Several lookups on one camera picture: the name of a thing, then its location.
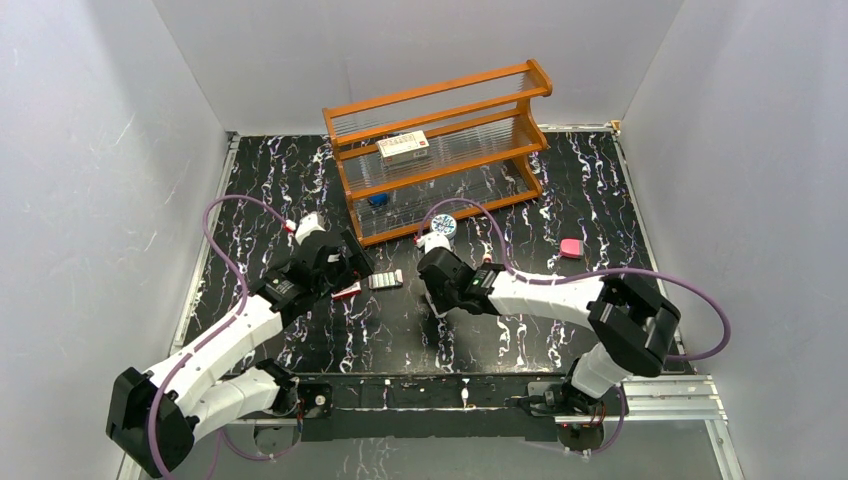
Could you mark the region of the white stapler part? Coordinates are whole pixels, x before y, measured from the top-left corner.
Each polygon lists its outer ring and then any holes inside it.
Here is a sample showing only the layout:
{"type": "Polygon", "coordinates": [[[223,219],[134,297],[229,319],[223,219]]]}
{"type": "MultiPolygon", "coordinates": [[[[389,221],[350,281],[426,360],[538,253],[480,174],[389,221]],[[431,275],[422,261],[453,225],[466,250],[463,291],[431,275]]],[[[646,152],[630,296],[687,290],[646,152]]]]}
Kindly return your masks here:
{"type": "Polygon", "coordinates": [[[439,318],[439,319],[440,319],[440,318],[444,318],[444,315],[445,315],[445,314],[444,314],[444,313],[441,313],[441,312],[437,309],[437,307],[433,304],[433,302],[429,299],[429,297],[425,297],[425,300],[426,300],[426,303],[427,303],[427,305],[428,305],[428,307],[429,307],[430,311],[432,312],[432,314],[433,314],[436,318],[439,318]]]}

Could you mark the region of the small red white staple box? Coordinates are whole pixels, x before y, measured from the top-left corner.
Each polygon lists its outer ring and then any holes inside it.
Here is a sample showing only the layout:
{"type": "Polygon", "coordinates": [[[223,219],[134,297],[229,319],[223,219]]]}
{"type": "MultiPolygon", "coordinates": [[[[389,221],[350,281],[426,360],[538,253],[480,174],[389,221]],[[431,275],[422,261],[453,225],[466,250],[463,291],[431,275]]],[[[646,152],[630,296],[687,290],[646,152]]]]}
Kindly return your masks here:
{"type": "Polygon", "coordinates": [[[351,286],[337,291],[331,295],[333,301],[340,301],[346,298],[354,297],[362,292],[361,282],[356,281],[351,286]]]}

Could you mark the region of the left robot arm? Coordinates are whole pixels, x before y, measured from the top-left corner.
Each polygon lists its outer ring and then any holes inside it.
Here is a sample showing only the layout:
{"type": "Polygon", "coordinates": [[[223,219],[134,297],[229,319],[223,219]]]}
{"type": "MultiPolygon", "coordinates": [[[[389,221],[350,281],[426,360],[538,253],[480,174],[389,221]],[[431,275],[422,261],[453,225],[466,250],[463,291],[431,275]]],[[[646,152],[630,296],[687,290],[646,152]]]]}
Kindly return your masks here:
{"type": "Polygon", "coordinates": [[[150,477],[170,476],[198,440],[233,420],[298,409],[296,375],[273,360],[222,377],[322,299],[372,274],[373,263],[350,230],[301,223],[295,243],[289,258],[194,341],[144,371],[129,367],[116,377],[106,434],[150,477]]]}

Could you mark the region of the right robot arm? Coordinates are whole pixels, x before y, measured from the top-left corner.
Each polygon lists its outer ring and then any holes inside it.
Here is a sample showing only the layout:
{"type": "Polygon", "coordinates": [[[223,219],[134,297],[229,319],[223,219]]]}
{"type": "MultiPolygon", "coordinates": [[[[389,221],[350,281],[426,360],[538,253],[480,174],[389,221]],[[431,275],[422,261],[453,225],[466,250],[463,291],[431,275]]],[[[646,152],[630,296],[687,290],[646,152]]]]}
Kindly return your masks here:
{"type": "Polygon", "coordinates": [[[680,321],[679,309],[635,273],[595,272],[557,282],[551,275],[509,272],[501,264],[472,268],[435,247],[419,260],[432,310],[472,315],[531,315],[581,325],[596,344],[572,363],[559,384],[535,383],[506,400],[533,416],[591,414],[611,387],[632,376],[659,376],[680,321]]]}

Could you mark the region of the cardboard staple tray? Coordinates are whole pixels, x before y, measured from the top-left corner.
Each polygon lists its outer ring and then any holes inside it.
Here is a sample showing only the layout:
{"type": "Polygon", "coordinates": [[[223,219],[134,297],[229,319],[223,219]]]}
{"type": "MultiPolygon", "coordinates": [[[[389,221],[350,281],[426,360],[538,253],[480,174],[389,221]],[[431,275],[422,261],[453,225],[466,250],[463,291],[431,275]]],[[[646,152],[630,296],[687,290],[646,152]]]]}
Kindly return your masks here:
{"type": "Polygon", "coordinates": [[[368,277],[368,288],[373,291],[398,288],[402,285],[403,273],[400,269],[378,272],[368,277]]]}

